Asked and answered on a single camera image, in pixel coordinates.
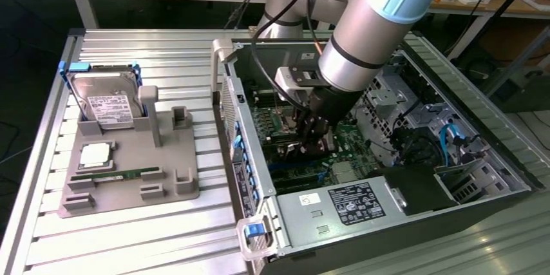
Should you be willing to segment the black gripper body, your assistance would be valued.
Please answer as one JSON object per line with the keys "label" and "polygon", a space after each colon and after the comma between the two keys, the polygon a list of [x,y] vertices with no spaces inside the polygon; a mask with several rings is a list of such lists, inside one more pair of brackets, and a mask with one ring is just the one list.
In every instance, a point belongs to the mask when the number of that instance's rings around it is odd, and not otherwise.
{"label": "black gripper body", "polygon": [[308,96],[306,112],[302,120],[309,122],[317,117],[336,124],[348,114],[357,102],[357,92],[341,91],[333,87],[314,88]]}

